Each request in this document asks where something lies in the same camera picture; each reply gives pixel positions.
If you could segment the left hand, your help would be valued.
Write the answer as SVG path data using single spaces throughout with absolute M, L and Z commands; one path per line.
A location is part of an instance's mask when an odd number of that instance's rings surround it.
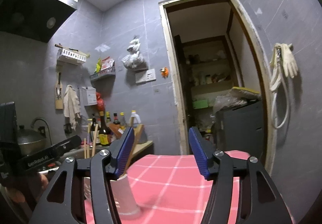
M 36 201 L 39 201 L 41 195 L 49 184 L 46 175 L 37 173 L 36 175 L 27 177 L 27 186 Z M 5 188 L 9 198 L 16 203 L 24 203 L 26 201 L 24 194 L 15 188 Z

